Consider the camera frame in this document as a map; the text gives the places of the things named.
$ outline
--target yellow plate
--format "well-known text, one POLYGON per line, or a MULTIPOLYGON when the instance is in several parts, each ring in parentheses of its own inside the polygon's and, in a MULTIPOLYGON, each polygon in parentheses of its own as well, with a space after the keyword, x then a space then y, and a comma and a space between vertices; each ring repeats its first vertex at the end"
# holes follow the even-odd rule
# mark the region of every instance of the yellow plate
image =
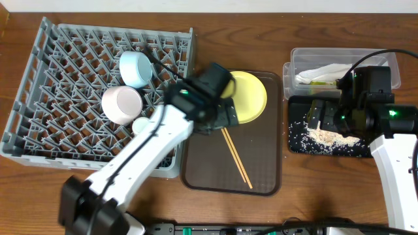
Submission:
MULTIPOLYGON (((263 112, 267 103, 267 92, 261 81, 248 72, 231 72, 236 80, 236 91, 233 96, 236 115, 239 123, 253 121, 263 112)), ((230 81, 221 98, 231 96, 234 82, 230 81)))

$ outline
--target wooden surface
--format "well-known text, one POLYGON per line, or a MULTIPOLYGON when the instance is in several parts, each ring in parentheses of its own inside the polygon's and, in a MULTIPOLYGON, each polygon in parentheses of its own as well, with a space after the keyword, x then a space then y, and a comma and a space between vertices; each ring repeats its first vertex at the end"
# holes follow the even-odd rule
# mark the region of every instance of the wooden surface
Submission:
MULTIPOLYGON (((0 44, 1 133, 42 16, 55 24, 183 32, 193 27, 200 67, 217 61, 227 68, 279 75, 296 47, 403 48, 418 52, 418 16, 412 14, 12 13, 0 44)), ((402 85, 394 91, 396 101, 418 105, 418 61, 406 55, 397 58, 402 85)), ((361 223, 387 223, 373 159, 294 154, 286 143, 284 138, 282 187, 272 197, 193 191, 179 178, 148 178, 130 211, 147 223, 164 219, 177 223, 278 224, 290 216, 303 220, 337 216, 361 223)), ((25 167, 0 158, 0 234, 63 234, 57 224, 59 192, 73 174, 84 179, 91 171, 25 167)))
POLYGON ((6 24, 8 22, 9 13, 3 4, 0 3, 0 41, 4 35, 6 24))

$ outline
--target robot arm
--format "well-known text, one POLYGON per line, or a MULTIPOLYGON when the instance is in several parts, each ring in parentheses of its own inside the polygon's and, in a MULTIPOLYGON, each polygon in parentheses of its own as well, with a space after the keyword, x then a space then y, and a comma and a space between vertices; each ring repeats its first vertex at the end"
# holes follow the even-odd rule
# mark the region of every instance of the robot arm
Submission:
POLYGON ((232 99, 220 99, 231 80, 229 71, 212 64, 198 78, 169 86, 165 104, 116 157, 84 182, 69 178, 61 191, 58 218, 66 232, 142 235, 144 227, 126 210, 151 171, 193 130, 238 125, 232 99))
POLYGON ((114 198, 118 201, 118 208, 123 212, 127 209, 144 180, 151 174, 151 171, 174 147, 189 138, 193 132, 193 122, 185 119, 185 113, 173 105, 166 105, 166 107, 159 105, 145 129, 133 138, 109 164, 87 178, 91 182, 89 188, 94 193, 100 194, 105 188, 109 177, 115 172, 115 169, 128 156, 133 154, 137 147, 157 127, 161 115, 164 115, 164 117, 155 136, 135 153, 129 164, 122 168, 113 185, 104 194, 104 200, 107 201, 114 198))
POLYGON ((394 138, 379 136, 370 144, 378 166, 389 226, 418 232, 418 200, 410 173, 416 148, 414 134, 394 134, 394 138))
POLYGON ((314 100, 308 114, 309 128, 320 128, 343 136, 362 138, 369 143, 378 166, 385 195, 389 226, 418 231, 418 191, 412 171, 418 134, 418 109, 414 106, 394 104, 389 67, 359 67, 365 59, 380 53, 374 52, 353 65, 337 81, 342 90, 338 103, 314 100))

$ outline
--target black tray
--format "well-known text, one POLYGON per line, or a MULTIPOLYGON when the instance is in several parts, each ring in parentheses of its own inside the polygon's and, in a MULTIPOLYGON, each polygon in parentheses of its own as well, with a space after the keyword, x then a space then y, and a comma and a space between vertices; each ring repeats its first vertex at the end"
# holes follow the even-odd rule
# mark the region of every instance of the black tray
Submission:
MULTIPOLYGON (((323 99, 326 101, 338 102, 338 99, 327 97, 307 97, 307 96, 292 96, 289 99, 289 109, 287 113, 287 126, 289 128, 289 149, 295 153, 308 153, 308 154, 321 154, 315 153, 321 152, 321 146, 315 144, 313 140, 306 140, 305 143, 309 143, 308 147, 304 148, 301 144, 303 134, 307 133, 304 128, 307 125, 307 113, 310 110, 311 103, 314 99, 323 99)), ((346 146, 344 148, 333 148, 332 153, 329 155, 335 156, 348 156, 348 157, 372 157, 368 145, 364 140, 360 140, 359 145, 352 147, 346 146)))
POLYGON ((220 130, 194 134, 186 144, 181 178, 191 189, 269 196, 281 185, 281 79, 269 72, 250 72, 264 84, 267 104, 254 121, 228 128, 253 189, 241 178, 220 130))

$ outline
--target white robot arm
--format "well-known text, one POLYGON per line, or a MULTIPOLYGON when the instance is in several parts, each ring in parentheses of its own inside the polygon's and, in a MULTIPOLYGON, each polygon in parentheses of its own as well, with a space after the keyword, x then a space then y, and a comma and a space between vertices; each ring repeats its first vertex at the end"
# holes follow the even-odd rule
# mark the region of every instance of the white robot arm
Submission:
POLYGON ((418 199, 410 172, 415 134, 381 135, 370 144, 379 169, 389 226, 418 232, 418 199))
POLYGON ((145 232, 144 226, 139 221, 125 213, 132 198, 163 158, 179 143, 189 138, 193 132, 193 122, 186 120, 185 113, 173 105, 166 105, 166 107, 159 105, 145 129, 133 138, 105 167, 93 173, 87 179, 91 182, 90 190, 99 195, 115 170, 157 128, 164 108, 164 117, 155 136, 135 153, 135 156, 129 161, 129 164, 122 168, 119 175, 114 179, 112 186, 108 188, 103 196, 105 201, 113 198, 118 202, 117 209, 124 213, 129 223, 128 235, 142 235, 145 232))

